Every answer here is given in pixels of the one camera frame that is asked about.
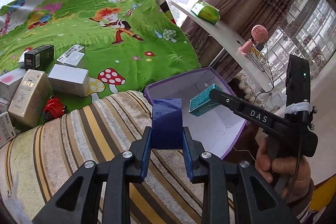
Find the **red toy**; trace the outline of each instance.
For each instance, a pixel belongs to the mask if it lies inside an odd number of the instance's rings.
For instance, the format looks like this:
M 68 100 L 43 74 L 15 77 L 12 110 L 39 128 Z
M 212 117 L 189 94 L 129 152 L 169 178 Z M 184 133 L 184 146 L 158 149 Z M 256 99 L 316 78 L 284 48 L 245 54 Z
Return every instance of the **red toy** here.
M 51 121 L 65 114 L 66 109 L 67 106 L 53 95 L 49 98 L 47 105 L 44 108 L 43 116 L 46 120 Z

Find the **human hand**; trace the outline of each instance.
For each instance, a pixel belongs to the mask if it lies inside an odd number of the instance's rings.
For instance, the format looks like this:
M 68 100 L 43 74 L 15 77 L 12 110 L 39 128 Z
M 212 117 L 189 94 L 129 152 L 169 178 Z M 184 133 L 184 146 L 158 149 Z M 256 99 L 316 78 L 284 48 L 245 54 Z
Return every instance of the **human hand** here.
M 281 198 L 285 198 L 288 193 L 290 184 L 292 183 L 293 176 L 295 173 L 296 158 L 287 157 L 287 158 L 276 158 L 271 161 L 267 155 L 267 139 L 262 139 L 261 145 L 258 149 L 257 160 L 255 162 L 255 168 L 258 172 L 264 177 L 264 179 L 271 183 L 273 176 L 271 171 L 279 174 L 288 174 L 290 179 L 288 180 L 287 185 L 283 189 Z M 295 180 L 295 184 L 292 188 L 291 194 L 287 200 L 287 203 L 296 201 L 300 198 L 303 198 L 309 190 L 310 184 L 310 167 L 304 156 L 300 159 L 299 171 Z

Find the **purple bin rim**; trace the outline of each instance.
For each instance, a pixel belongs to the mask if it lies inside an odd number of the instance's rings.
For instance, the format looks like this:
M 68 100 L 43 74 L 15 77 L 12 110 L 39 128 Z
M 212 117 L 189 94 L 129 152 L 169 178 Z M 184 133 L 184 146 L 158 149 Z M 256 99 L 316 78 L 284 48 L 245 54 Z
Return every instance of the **purple bin rim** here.
M 201 68 L 201 69 L 195 69 L 195 70 L 191 70 L 191 71 L 187 71 L 187 72 L 184 72 L 184 73 L 181 73 L 179 75 L 175 75 L 175 76 L 172 76 L 172 77 L 169 77 L 167 79 L 163 79 L 161 81 L 158 81 L 158 82 L 155 82 L 153 84 L 150 84 L 148 86 L 145 87 L 144 91 L 143 91 L 143 96 L 147 99 L 147 101 L 150 103 L 150 105 L 153 105 L 153 100 L 152 98 L 150 97 L 149 95 L 149 92 L 148 90 L 154 86 L 157 86 L 157 85 L 160 85 L 160 84 L 163 84 L 163 83 L 166 83 L 168 81 L 171 81 L 171 80 L 174 80 L 174 79 L 177 79 L 179 77 L 182 77 L 182 76 L 185 76 L 185 75 L 189 75 L 189 74 L 192 74 L 192 73 L 196 73 L 196 72 L 199 72 L 199 71 L 210 71 L 212 72 L 220 81 L 221 83 L 227 88 L 227 90 L 229 91 L 229 93 L 233 96 L 236 96 L 235 93 L 232 91 L 232 89 L 230 88 L 230 86 L 225 82 L 225 80 L 219 75 L 219 73 L 217 71 L 215 71 L 213 68 L 211 67 L 206 67 L 206 68 Z M 230 145 L 229 149 L 224 153 L 224 155 L 221 156 L 221 160 L 224 159 L 226 157 L 227 154 L 229 154 L 229 152 L 232 150 L 232 148 L 234 147 L 234 145 L 236 144 L 236 141 L 238 140 L 241 132 L 243 131 L 244 127 L 245 127 L 245 124 L 246 124 L 247 120 L 244 121 L 244 123 L 242 124 L 241 128 L 239 129 L 239 132 L 238 134 L 236 135 L 234 141 L 232 142 L 232 144 Z

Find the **pink fan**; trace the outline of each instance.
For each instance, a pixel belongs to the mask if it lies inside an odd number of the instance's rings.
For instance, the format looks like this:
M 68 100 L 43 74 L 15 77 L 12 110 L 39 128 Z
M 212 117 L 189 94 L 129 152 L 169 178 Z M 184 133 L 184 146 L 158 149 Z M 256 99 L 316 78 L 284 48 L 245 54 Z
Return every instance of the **pink fan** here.
M 247 54 L 253 49 L 253 43 L 263 43 L 268 40 L 268 32 L 262 25 L 255 25 L 251 30 L 251 35 L 252 38 L 247 40 L 243 46 L 238 48 L 238 52 L 241 52 L 245 57 L 247 57 Z

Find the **silver screw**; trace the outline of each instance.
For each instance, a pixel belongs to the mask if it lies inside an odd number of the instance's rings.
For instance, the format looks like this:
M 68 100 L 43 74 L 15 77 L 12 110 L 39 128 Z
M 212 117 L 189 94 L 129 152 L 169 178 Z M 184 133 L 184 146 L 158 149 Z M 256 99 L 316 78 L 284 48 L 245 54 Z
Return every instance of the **silver screw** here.
M 124 158 L 130 158 L 133 155 L 133 153 L 131 151 L 125 151 L 123 153 L 123 157 Z
M 202 158 L 208 159 L 211 158 L 211 153 L 210 152 L 203 152 L 201 154 Z
M 250 166 L 249 162 L 246 160 L 242 160 L 239 165 L 243 168 L 248 168 Z
M 95 163 L 92 160 L 88 160 L 84 163 L 85 168 L 91 168 L 95 165 Z

